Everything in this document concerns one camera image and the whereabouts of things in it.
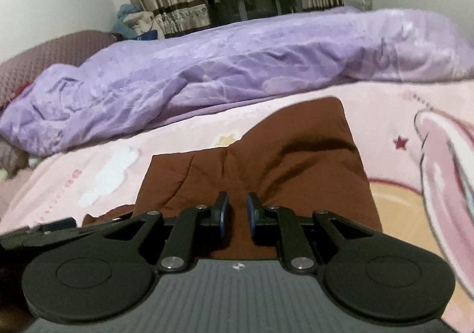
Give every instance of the folded brown garment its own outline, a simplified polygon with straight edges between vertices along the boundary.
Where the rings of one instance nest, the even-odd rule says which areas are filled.
[[[232,207],[231,237],[213,252],[224,259],[275,257],[274,248],[250,238],[246,195],[263,205],[291,208],[299,216],[326,209],[381,230],[359,152],[336,98],[285,107],[258,123],[241,140],[224,148],[155,155],[143,180],[134,215],[159,210],[175,216],[196,204],[212,205],[227,191]],[[121,206],[84,224],[131,211]]]

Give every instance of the metal screw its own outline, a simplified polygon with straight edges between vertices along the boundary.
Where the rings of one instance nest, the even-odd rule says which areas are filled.
[[[184,261],[180,257],[166,257],[161,260],[161,266],[167,269],[178,269],[184,265]]]
[[[314,266],[314,261],[308,257],[297,257],[292,259],[291,264],[296,269],[304,270],[312,268]]]

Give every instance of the gray plastic surface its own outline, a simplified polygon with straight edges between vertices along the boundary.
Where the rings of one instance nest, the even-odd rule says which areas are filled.
[[[133,310],[105,322],[59,325],[37,319],[25,333],[452,333],[440,320],[410,327],[371,325],[333,304],[316,279],[275,260],[200,260],[164,275]]]

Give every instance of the purple blanket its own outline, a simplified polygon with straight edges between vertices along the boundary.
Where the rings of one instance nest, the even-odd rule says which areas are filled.
[[[350,81],[433,82],[473,75],[474,46],[446,17],[342,8],[177,39],[119,42],[80,67],[53,65],[4,111],[0,133],[46,156]]]

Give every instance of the red star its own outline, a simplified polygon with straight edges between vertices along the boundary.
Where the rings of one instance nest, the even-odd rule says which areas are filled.
[[[406,150],[406,145],[407,145],[408,139],[401,137],[400,135],[398,136],[398,139],[395,139],[393,143],[395,144],[395,148],[403,148]]]

